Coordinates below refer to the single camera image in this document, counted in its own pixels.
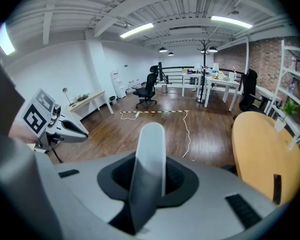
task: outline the floor tape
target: floor tape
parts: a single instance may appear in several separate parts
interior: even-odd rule
[[[189,110],[168,110],[168,111],[121,111],[121,113],[167,113],[167,112],[172,112],[172,113],[176,113],[176,112],[189,112]]]

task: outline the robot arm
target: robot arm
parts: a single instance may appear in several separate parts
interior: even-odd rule
[[[61,106],[42,89],[29,102],[23,120],[37,136],[40,149],[50,150],[58,142],[80,143],[88,138],[70,118],[61,114]]]

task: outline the black office chair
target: black office chair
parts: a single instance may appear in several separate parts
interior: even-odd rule
[[[147,78],[146,78],[146,85],[145,87],[142,88],[134,88],[135,91],[133,92],[134,95],[137,95],[140,98],[144,98],[144,99],[140,99],[140,102],[135,105],[135,108],[138,108],[138,105],[142,104],[145,102],[146,107],[149,108],[148,106],[148,102],[155,102],[155,104],[157,104],[156,100],[151,99],[155,94],[156,94],[156,90],[155,90],[155,83],[158,77],[158,66],[152,66],[150,67],[150,74],[148,74]]]
[[[252,69],[248,69],[247,73],[242,76],[243,83],[243,99],[239,103],[239,108],[241,111],[254,111],[262,114],[266,114],[263,110],[263,106],[269,99],[267,97],[262,97],[259,99],[256,97],[256,85],[257,85],[258,74]],[[261,102],[260,106],[254,105],[255,100]]]

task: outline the fluorescent light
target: fluorescent light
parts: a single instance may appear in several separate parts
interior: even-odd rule
[[[6,30],[6,23],[3,23],[0,27],[0,46],[6,55],[9,55],[15,51]]]
[[[221,21],[221,22],[228,22],[228,23],[232,23],[232,24],[236,24],[245,28],[250,29],[252,27],[252,25],[248,24],[248,23],[244,23],[242,21],[236,20],[236,19],[232,19],[232,18],[226,18],[226,17],[220,17],[220,16],[212,16],[211,20],[213,21]]]
[[[126,38],[126,37],[128,37],[128,36],[131,36],[131,35],[137,33],[137,32],[140,32],[140,31],[146,30],[146,29],[150,29],[150,28],[153,28],[153,27],[154,27],[154,25],[152,25],[152,23],[145,24],[145,25],[143,25],[143,26],[139,26],[139,27],[137,27],[137,28],[135,28],[135,29],[132,29],[132,30],[130,30],[130,31],[128,31],[128,32],[126,32],[126,33],[120,35],[120,37]]]

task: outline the desk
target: desk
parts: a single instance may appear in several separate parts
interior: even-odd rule
[[[232,147],[238,177],[274,196],[274,174],[281,175],[281,203],[289,202],[300,187],[300,149],[290,150],[292,136],[275,130],[275,120],[257,112],[241,113],[232,128]]]
[[[265,106],[265,109],[264,109],[264,112],[267,113],[269,107],[270,107],[270,104],[271,104],[271,101],[273,100],[275,94],[272,93],[271,91],[269,91],[268,89],[264,88],[264,87],[261,87],[261,86],[256,86],[255,89],[264,97],[268,98],[268,102]],[[281,102],[281,99],[279,97],[276,98],[277,101]]]
[[[220,79],[212,79],[212,76],[205,76],[204,91],[203,91],[203,97],[206,95],[205,103],[204,103],[205,108],[208,106],[208,100],[209,100],[211,85],[213,83],[225,86],[225,91],[224,91],[223,98],[222,98],[222,101],[224,103],[226,103],[226,101],[227,101],[230,86],[235,87],[234,95],[233,95],[232,102],[231,102],[231,105],[230,105],[230,108],[229,108],[229,111],[231,111],[232,108],[234,107],[240,84],[236,81],[230,81],[230,80],[225,81],[225,80],[220,80]]]
[[[194,81],[194,89],[196,89],[196,82],[198,82],[198,88],[196,91],[196,97],[199,97],[199,89],[201,85],[201,74],[187,74],[187,73],[182,73],[182,97],[185,94],[185,78],[195,78]]]
[[[109,110],[110,110],[110,113],[113,114],[114,112],[113,112],[113,110],[112,110],[112,108],[111,108],[111,106],[110,106],[110,104],[109,104],[109,100],[107,99],[106,91],[100,91],[100,92],[93,92],[93,93],[90,93],[90,94],[88,95],[88,98],[86,98],[86,99],[84,99],[84,100],[82,100],[82,101],[78,101],[78,102],[76,102],[75,104],[73,104],[73,105],[71,105],[71,106],[68,105],[68,106],[66,107],[67,110],[68,110],[68,112],[69,112],[69,114],[70,114],[70,116],[72,117],[72,119],[73,119],[74,121],[77,121],[77,123],[78,123],[79,126],[82,128],[82,130],[84,130],[85,133],[87,133],[87,134],[89,134],[88,130],[84,127],[84,125],[81,123],[80,120],[77,120],[77,119],[75,118],[75,116],[73,115],[73,113],[74,113],[78,108],[80,108],[80,107],[82,107],[83,105],[89,103],[90,101],[93,101],[94,104],[96,105],[96,107],[98,108],[98,110],[100,110],[99,106],[98,106],[97,103],[95,103],[95,101],[94,101],[94,99],[97,98],[98,96],[102,96],[102,97],[103,97],[105,103],[107,104],[107,106],[108,106],[108,108],[109,108]]]

